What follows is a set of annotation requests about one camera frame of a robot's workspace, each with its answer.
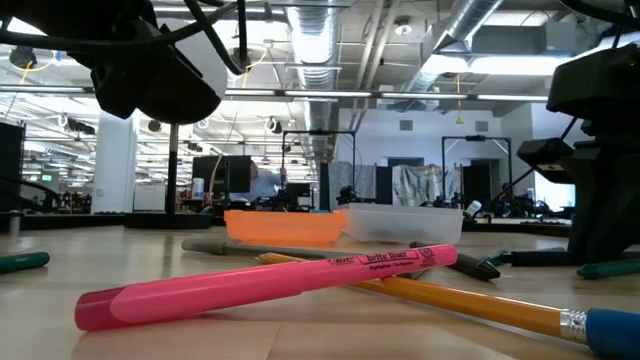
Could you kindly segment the black cabinet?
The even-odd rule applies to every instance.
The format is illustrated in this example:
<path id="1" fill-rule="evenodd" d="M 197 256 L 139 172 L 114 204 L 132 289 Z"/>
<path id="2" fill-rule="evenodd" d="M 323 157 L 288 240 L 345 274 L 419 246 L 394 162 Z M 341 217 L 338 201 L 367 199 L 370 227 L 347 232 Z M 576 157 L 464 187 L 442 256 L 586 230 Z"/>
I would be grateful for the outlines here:
<path id="1" fill-rule="evenodd" d="M 0 213 L 16 208 L 20 195 L 24 129 L 0 122 Z"/>

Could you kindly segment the person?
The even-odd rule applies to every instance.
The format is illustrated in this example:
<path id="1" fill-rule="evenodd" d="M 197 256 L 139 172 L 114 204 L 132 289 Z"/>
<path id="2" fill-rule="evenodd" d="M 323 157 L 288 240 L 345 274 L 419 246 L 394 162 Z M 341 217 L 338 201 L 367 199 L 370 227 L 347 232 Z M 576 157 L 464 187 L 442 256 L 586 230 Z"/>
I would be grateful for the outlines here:
<path id="1" fill-rule="evenodd" d="M 247 193 L 247 199 L 254 201 L 276 196 L 277 187 L 281 188 L 286 182 L 287 172 L 284 167 L 281 167 L 276 174 L 268 169 L 259 168 L 255 162 L 251 162 L 250 191 Z"/>

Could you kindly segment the orange pencil blue eraser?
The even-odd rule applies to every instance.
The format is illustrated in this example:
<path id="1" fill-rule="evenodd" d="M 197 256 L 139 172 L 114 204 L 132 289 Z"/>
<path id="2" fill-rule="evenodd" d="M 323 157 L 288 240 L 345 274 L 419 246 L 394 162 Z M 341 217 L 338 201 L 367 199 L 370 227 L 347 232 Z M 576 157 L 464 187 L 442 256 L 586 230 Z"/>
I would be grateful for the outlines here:
<path id="1" fill-rule="evenodd" d="M 265 264 L 291 264 L 307 291 L 353 285 L 492 322 L 587 345 L 612 360 L 640 360 L 640 314 L 608 309 L 553 308 L 458 290 L 402 277 L 384 277 L 357 264 L 355 256 L 306 261 L 277 253 Z"/>

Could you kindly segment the long grey pen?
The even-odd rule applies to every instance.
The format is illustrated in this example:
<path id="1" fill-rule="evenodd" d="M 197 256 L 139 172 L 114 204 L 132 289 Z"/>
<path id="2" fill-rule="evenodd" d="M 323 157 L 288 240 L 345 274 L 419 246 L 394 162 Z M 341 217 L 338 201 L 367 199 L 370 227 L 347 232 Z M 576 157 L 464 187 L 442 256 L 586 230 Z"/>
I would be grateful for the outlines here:
<path id="1" fill-rule="evenodd" d="M 258 256 L 266 253 L 277 253 L 303 259 L 328 259 L 352 256 L 352 253 L 275 246 L 244 245 L 236 241 L 227 240 L 184 240 L 181 247 L 185 251 L 207 253 L 211 255 Z"/>

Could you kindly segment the black rig frame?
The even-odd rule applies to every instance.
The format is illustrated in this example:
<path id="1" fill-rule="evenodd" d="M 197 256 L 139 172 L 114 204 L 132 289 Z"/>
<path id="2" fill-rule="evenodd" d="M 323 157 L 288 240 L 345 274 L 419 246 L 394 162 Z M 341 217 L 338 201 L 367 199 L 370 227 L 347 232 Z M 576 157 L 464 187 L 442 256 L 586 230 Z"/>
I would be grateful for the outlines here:
<path id="1" fill-rule="evenodd" d="M 352 161 L 351 161 L 351 187 L 356 187 L 356 154 L 357 154 L 357 146 L 356 146 L 356 132 L 353 130 L 324 130 L 324 129 L 312 129 L 312 130 L 284 130 L 282 132 L 282 142 L 281 142 L 281 166 L 284 166 L 285 163 L 285 153 L 287 152 L 287 147 L 289 143 L 286 141 L 286 137 L 289 134 L 303 134 L 309 136 L 330 136 L 335 135 L 337 139 L 340 139 L 340 135 L 349 135 L 352 138 L 351 141 L 351 149 L 352 149 Z M 325 202 L 321 203 L 321 207 L 324 210 L 331 210 L 332 207 L 330 205 L 330 185 L 329 181 L 321 180 L 320 181 L 320 190 L 323 194 L 322 198 Z"/>
<path id="2" fill-rule="evenodd" d="M 466 142 L 486 142 L 491 141 L 499 147 L 507 155 L 508 180 L 513 181 L 513 165 L 512 165 L 512 141 L 509 137 L 491 137 L 484 135 L 466 135 L 466 136 L 442 136 L 441 137 L 441 197 L 447 200 L 447 182 L 446 182 L 446 156 L 447 153 L 455 147 L 459 141 Z"/>

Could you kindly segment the black pen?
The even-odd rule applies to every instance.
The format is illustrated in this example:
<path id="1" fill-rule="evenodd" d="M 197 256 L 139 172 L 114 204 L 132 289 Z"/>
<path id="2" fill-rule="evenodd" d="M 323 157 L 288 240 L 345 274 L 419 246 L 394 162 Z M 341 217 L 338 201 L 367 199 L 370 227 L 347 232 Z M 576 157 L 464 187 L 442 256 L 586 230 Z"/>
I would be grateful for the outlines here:
<path id="1" fill-rule="evenodd" d="M 409 245 L 410 248 L 418 248 L 424 246 L 427 245 L 417 241 L 412 242 Z M 501 276 L 500 271 L 489 261 L 479 260 L 475 257 L 462 253 L 458 254 L 458 260 L 456 261 L 456 263 L 448 267 L 452 270 L 455 270 L 459 273 L 480 281 L 490 281 L 500 278 Z"/>

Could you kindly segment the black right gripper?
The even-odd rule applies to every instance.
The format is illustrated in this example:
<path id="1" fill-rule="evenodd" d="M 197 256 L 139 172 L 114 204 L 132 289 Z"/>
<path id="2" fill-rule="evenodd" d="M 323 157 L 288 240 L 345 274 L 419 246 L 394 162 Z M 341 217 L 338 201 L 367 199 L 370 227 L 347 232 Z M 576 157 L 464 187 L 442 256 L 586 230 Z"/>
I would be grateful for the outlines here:
<path id="1" fill-rule="evenodd" d="M 558 66 L 546 109 L 584 120 L 590 136 L 640 141 L 640 46 L 609 48 Z M 640 146 L 583 141 L 574 150 L 548 138 L 523 142 L 517 156 L 552 183 L 574 181 L 569 252 L 578 264 L 621 259 L 640 243 Z"/>

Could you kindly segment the pale patterned tarp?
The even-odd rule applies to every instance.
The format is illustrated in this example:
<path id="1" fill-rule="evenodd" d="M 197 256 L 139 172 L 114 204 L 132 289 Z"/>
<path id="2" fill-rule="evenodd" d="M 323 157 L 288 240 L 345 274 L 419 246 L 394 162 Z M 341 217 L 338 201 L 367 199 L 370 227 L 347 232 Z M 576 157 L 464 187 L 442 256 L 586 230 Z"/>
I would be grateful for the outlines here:
<path id="1" fill-rule="evenodd" d="M 461 192 L 461 168 L 442 170 L 440 165 L 398 165 L 392 168 L 393 204 L 419 206 L 432 204 L 437 198 L 451 200 Z"/>

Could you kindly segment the silver ventilation duct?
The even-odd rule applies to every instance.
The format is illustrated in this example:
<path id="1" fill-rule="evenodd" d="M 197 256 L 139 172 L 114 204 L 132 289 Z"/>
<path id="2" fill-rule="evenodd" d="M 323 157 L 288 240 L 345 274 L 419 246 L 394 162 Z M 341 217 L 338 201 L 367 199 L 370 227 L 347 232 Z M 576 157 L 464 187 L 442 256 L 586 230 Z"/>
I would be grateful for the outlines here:
<path id="1" fill-rule="evenodd" d="M 291 46 L 299 87 L 303 90 L 334 90 L 338 58 L 337 32 L 340 10 L 330 7 L 289 7 L 286 14 L 291 26 Z M 336 101 L 313 99 L 304 103 L 308 130 L 338 128 Z"/>
<path id="2" fill-rule="evenodd" d="M 429 26 L 420 44 L 422 64 L 403 85 L 402 92 L 424 93 L 446 70 L 447 59 L 438 55 L 451 45 L 469 48 L 473 36 L 486 23 L 504 0 L 455 0 L 444 20 Z"/>

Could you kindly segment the grey cloth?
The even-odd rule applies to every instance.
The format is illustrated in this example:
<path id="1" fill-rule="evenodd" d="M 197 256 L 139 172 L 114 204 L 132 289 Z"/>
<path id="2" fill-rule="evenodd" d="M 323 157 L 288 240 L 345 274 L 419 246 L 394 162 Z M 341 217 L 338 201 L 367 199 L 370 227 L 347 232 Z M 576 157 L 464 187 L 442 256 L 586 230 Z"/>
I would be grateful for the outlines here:
<path id="1" fill-rule="evenodd" d="M 337 205 L 339 190 L 354 185 L 356 195 L 360 198 L 376 197 L 376 167 L 373 165 L 356 165 L 338 161 L 328 164 L 329 200 L 332 207 Z"/>

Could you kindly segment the ceiling light strip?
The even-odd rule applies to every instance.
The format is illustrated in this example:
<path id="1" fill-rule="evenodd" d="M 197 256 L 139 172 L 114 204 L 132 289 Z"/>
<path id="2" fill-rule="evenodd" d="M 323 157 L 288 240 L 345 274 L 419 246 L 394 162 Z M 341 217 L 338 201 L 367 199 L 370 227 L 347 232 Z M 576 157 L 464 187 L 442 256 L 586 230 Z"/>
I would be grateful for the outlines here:
<path id="1" fill-rule="evenodd" d="M 339 91 L 339 90 L 286 90 L 286 89 L 240 89 L 225 91 L 225 97 L 255 98 L 331 98 L 331 99 L 385 99 L 385 100 L 461 100 L 461 101 L 500 101 L 500 102 L 546 102 L 548 97 L 541 95 L 504 95 L 474 93 L 408 93 L 380 91 Z"/>

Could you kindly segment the dark marker pen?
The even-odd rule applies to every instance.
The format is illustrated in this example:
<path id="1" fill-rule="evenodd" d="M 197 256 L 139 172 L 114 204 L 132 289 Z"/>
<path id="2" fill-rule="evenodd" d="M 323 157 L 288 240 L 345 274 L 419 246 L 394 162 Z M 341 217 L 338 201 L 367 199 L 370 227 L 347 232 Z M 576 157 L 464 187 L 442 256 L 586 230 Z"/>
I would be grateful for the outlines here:
<path id="1" fill-rule="evenodd" d="M 39 268 L 47 265 L 50 255 L 47 252 L 32 252 L 0 256 L 0 274 Z"/>
<path id="2" fill-rule="evenodd" d="M 640 274 L 640 258 L 586 264 L 577 270 L 577 274 L 588 280 Z"/>

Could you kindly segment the clear plastic supply box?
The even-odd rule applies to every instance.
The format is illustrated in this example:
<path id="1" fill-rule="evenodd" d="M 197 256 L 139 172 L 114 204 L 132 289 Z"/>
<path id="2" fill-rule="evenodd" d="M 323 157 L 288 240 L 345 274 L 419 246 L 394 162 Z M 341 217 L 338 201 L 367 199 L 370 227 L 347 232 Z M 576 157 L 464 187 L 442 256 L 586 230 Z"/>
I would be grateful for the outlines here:
<path id="1" fill-rule="evenodd" d="M 461 238 L 463 211 L 451 208 L 350 203 L 343 232 L 362 242 L 455 244 Z"/>

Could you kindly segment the orange plastic box lid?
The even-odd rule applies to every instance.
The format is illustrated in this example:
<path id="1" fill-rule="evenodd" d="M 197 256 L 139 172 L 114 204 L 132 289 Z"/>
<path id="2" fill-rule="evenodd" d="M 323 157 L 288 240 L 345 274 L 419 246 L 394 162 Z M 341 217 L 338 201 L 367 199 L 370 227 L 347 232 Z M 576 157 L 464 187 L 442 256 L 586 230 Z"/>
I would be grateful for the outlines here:
<path id="1" fill-rule="evenodd" d="M 244 243 L 328 246 L 345 225 L 340 213 L 229 210 L 224 213 L 227 234 Z"/>

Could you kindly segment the pink highlighter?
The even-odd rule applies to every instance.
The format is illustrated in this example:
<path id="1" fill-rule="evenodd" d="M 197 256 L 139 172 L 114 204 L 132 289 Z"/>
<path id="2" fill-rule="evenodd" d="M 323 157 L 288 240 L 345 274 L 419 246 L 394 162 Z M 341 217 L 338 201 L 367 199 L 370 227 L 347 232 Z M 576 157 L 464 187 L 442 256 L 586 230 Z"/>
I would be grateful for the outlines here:
<path id="1" fill-rule="evenodd" d="M 285 262 L 88 292 L 75 306 L 82 331 L 101 331 L 297 296 L 303 292 L 454 264 L 452 245 Z"/>

